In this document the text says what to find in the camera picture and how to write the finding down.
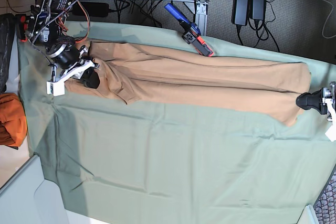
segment cable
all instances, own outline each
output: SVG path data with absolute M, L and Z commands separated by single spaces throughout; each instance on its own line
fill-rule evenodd
M 126 0 L 116 0 L 116 1 L 122 1 L 122 2 L 125 2 L 125 3 L 128 3 L 128 6 L 124 7 L 123 9 L 126 9 L 127 7 L 129 7 L 131 4 L 129 2 L 127 2 Z M 133 2 L 134 5 L 136 5 L 139 9 L 140 9 L 140 12 L 145 15 L 146 17 L 150 18 L 151 20 L 155 21 L 159 27 L 162 28 L 162 24 L 157 21 L 155 18 L 151 17 L 146 11 L 143 10 L 143 6 L 140 6 L 139 4 L 137 4 L 135 1 Z
M 327 0 L 322 0 L 322 1 L 324 1 L 324 2 L 328 3 L 329 5 L 331 5 L 331 11 L 330 11 L 329 15 L 327 16 L 327 19 L 326 19 L 326 21 L 324 22 L 324 25 L 323 25 L 322 36 L 323 36 L 323 38 L 325 38 L 325 39 L 332 39 L 332 38 L 335 38 L 335 37 L 336 37 L 336 34 L 333 35 L 333 36 L 331 36 L 331 37 L 327 37 L 327 36 L 324 35 L 324 30 L 325 30 L 325 28 L 326 28 L 325 26 L 327 25 L 327 22 L 328 22 L 328 20 L 329 20 L 329 18 L 330 18 L 330 16 L 331 16 L 332 12 L 334 11 L 334 5 L 333 5 L 332 3 L 330 3 L 329 1 L 327 1 Z
M 266 41 L 266 40 L 269 39 L 268 31 L 265 29 L 264 25 L 265 25 L 265 24 L 262 25 L 264 29 L 263 29 L 263 31 L 261 32 L 261 35 L 259 35 L 259 31 L 256 31 L 257 37 L 258 37 L 258 39 L 261 40 L 261 41 Z M 266 37 L 265 39 L 262 38 L 262 36 L 264 35 L 264 32 L 266 32 L 266 35 L 267 35 L 267 37 Z
M 153 15 L 153 12 L 154 10 L 157 8 L 157 6 L 162 2 L 163 0 L 159 0 L 154 6 L 152 5 L 151 3 L 151 6 L 150 6 L 150 11 L 148 12 L 149 15 L 151 15 L 152 17 L 152 20 L 153 20 L 153 23 L 154 23 L 154 26 L 156 27 L 156 23 L 155 23 L 155 18 L 154 18 L 154 15 Z M 139 23 L 139 25 L 143 24 L 145 22 L 145 20 L 147 19 L 147 16 L 145 17 L 145 19 L 143 21 L 141 21 Z
M 40 49 L 38 49 L 37 47 L 35 47 L 35 45 L 32 45 L 32 47 L 33 47 L 35 50 L 39 51 L 39 52 L 46 58 L 46 60 L 48 61 L 48 63 L 49 63 L 50 65 L 53 64 L 53 63 L 51 62 L 51 60 L 49 60 L 49 58 L 45 55 L 45 53 L 43 53 Z
M 262 24 L 260 25 L 259 28 L 258 28 L 258 24 L 256 24 L 256 22 L 259 23 L 259 20 L 254 20 L 254 22 L 255 22 L 255 26 L 256 26 L 256 28 L 254 28 L 254 27 L 252 26 L 250 19 L 248 19 L 248 24 L 250 25 L 250 27 L 252 28 L 252 30 L 254 30 L 254 31 L 259 31 L 260 29 L 262 29 L 262 26 L 263 26 L 264 22 L 262 22 Z
M 265 22 L 265 24 L 267 25 L 268 23 L 272 23 L 273 21 L 275 21 L 276 20 L 276 15 L 275 15 L 275 12 L 274 12 L 274 10 L 273 10 L 273 6 L 272 6 L 272 4 L 271 3 L 269 3 L 269 5 L 271 6 L 271 10 L 272 10 L 272 13 L 273 13 L 273 16 L 274 16 L 274 18 L 271 20 L 271 21 L 266 21 Z M 263 26 L 263 30 L 261 31 L 261 35 L 259 35 L 259 34 L 257 34 L 257 37 L 262 37 L 263 36 L 263 34 L 264 34 L 264 32 L 265 32 L 265 28 L 264 28 L 264 26 Z M 259 39 L 258 41 L 257 41 L 257 43 L 254 45 L 254 48 L 256 48 L 257 47 L 257 45 L 259 44 L 259 42 L 261 41 L 262 39 Z
M 276 42 L 276 40 L 274 39 L 273 34 L 272 34 L 272 33 L 270 32 L 270 30 L 267 28 L 266 24 L 264 24 L 264 27 L 265 27 L 265 31 L 268 32 L 268 33 L 270 34 L 270 36 L 272 37 L 272 39 L 273 39 L 275 45 L 277 46 L 278 52 L 280 52 L 279 45 L 278 45 L 278 43 Z
M 82 4 L 79 1 L 78 1 L 78 5 L 79 5 L 79 7 L 82 9 L 82 11 L 85 14 L 86 20 L 88 22 L 88 31 L 87 31 L 86 35 L 83 38 L 81 38 L 79 40 L 76 40 L 76 43 L 83 42 L 83 41 L 85 41 L 88 38 L 89 33 L 90 33 L 90 23 L 91 23 L 90 17 L 89 17 L 89 14 L 88 14 L 87 10 L 82 6 Z
M 30 12 L 30 10 L 27 10 L 27 11 L 25 11 L 25 12 L 18 12 L 18 11 L 14 10 L 14 9 L 11 7 L 11 5 L 10 5 L 10 3 L 9 3 L 8 0 L 6 0 L 6 1 L 7 1 L 7 4 L 8 4 L 9 9 L 11 9 L 11 10 L 12 10 L 13 12 L 15 12 L 15 13 L 23 14 L 23 13 L 28 13 L 28 12 Z
M 240 41 L 240 44 L 243 46 L 243 41 L 242 41 L 242 38 L 240 37 L 240 30 L 241 30 L 241 25 L 236 25 L 236 28 L 237 28 L 237 36 L 238 36 L 238 39 Z
M 47 26 L 49 26 L 52 22 L 54 22 L 55 20 L 58 19 L 58 17 L 64 15 L 67 11 L 69 11 L 75 3 L 77 3 L 79 0 L 75 0 L 73 1 L 63 12 L 61 12 L 60 14 L 58 14 L 55 18 L 53 18 L 52 20 L 50 20 L 47 24 L 44 25 L 44 27 L 42 27 L 39 32 L 35 35 L 35 38 L 33 39 L 33 41 L 31 42 L 32 45 L 34 45 L 34 43 L 36 42 L 38 36 L 44 31 L 44 29 L 46 29 Z

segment tan pants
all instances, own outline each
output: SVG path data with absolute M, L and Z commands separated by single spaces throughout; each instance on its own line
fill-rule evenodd
M 296 97 L 309 90 L 305 63 L 281 63 L 198 54 L 137 44 L 92 42 L 100 63 L 98 89 L 71 79 L 68 91 L 120 99 L 194 104 L 265 113 L 291 126 L 302 110 Z

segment orange wire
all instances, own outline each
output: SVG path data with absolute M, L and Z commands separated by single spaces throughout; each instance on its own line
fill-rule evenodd
M 84 12 L 84 14 L 85 14 L 85 16 L 86 16 L 86 20 L 87 20 L 87 22 L 88 22 L 88 32 L 86 33 L 85 37 L 84 37 L 83 39 L 81 39 L 81 40 L 76 41 L 76 43 L 80 43 L 80 42 L 85 41 L 85 40 L 88 38 L 88 36 L 89 36 L 89 32 L 90 32 L 90 21 L 89 21 L 89 20 L 90 20 L 90 19 L 89 19 L 88 14 L 86 13 L 84 7 L 82 6 L 82 4 L 81 4 L 79 1 L 78 1 L 77 3 L 79 4 L 80 8 L 81 8 L 82 11 Z
M 63 23 L 61 17 L 58 18 L 58 22 L 60 22 L 60 23 L 58 23 L 58 25 L 60 26 L 60 28 L 62 28 L 62 30 L 64 30 L 64 31 L 68 31 L 68 30 L 69 30 L 69 29 L 64 25 L 64 23 Z

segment floor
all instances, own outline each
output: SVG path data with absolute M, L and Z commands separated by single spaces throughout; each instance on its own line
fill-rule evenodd
M 238 44 L 236 28 L 230 22 L 233 0 L 211 0 L 207 35 Z M 29 10 L 34 0 L 9 0 L 12 7 L 19 12 Z M 113 1 L 107 1 L 110 8 L 114 8 Z M 164 28 L 182 31 L 177 21 L 164 10 L 165 3 L 161 3 L 154 12 L 154 16 L 163 24 Z M 192 19 L 192 13 L 183 3 L 176 3 L 185 15 Z M 277 40 L 280 50 L 286 54 L 298 55 L 312 59 L 336 63 L 335 39 L 324 39 L 321 36 L 323 23 L 330 11 L 330 6 L 321 0 L 275 0 L 272 4 L 276 20 L 268 25 Z M 10 12 L 5 0 L 0 0 L 0 14 Z M 131 13 L 125 10 L 121 17 L 122 23 L 139 24 L 139 12 L 134 9 Z M 71 16 L 70 19 L 81 20 L 81 17 Z M 272 19 L 268 8 L 266 19 Z M 115 13 L 110 13 L 108 18 L 92 18 L 93 21 L 117 22 Z M 153 26 L 150 20 L 145 20 L 144 25 Z M 327 24 L 327 36 L 336 34 L 336 14 L 333 13 Z M 243 27 L 241 37 L 246 46 L 253 46 L 257 38 L 248 27 Z M 269 39 L 258 45 L 258 48 L 276 50 L 274 42 Z M 19 151 L 0 146 L 0 187 L 5 183 L 23 163 L 28 159 L 27 141 Z
M 14 10 L 23 12 L 30 9 L 30 5 L 34 4 L 34 0 L 9 0 Z M 0 0 L 0 14 L 10 12 L 6 8 L 6 0 Z M 9 67 L 9 78 L 7 82 L 7 91 L 17 93 L 18 91 L 18 54 L 17 46 L 13 45 L 11 63 Z M 15 150 L 6 146 L 0 146 L 0 187 L 2 187 L 13 174 L 29 159 L 27 138 L 24 140 L 19 150 Z

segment gray carpet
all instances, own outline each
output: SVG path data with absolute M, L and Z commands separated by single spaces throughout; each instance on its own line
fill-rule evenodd
M 102 1 L 114 8 L 113 1 Z M 207 24 L 207 35 L 225 41 L 238 44 L 236 27 L 231 24 L 233 0 L 211 0 L 209 4 L 209 15 Z M 163 8 L 162 2 L 155 10 L 154 17 L 157 18 L 164 28 L 182 31 L 177 21 Z M 184 14 L 192 19 L 193 15 L 183 3 L 176 2 L 176 5 Z M 269 30 L 274 35 L 280 51 L 286 54 L 298 55 L 307 58 L 336 63 L 335 39 L 324 39 L 321 35 L 324 21 L 329 14 L 331 7 L 321 0 L 275 0 L 272 3 L 276 14 L 276 20 L 268 24 Z M 70 19 L 83 20 L 81 17 Z M 272 12 L 267 8 L 266 20 L 273 19 Z M 332 36 L 336 34 L 336 14 L 330 17 L 325 34 Z M 117 22 L 116 13 L 110 13 L 107 18 L 92 18 L 94 21 Z M 133 14 L 125 10 L 121 16 L 121 22 L 127 24 L 139 24 L 143 16 L 135 8 Z M 143 25 L 154 26 L 153 22 L 147 19 Z M 248 26 L 241 29 L 241 38 L 244 45 L 253 47 L 257 42 L 255 32 Z M 276 51 L 276 46 L 271 38 L 268 41 L 261 41 L 257 48 Z

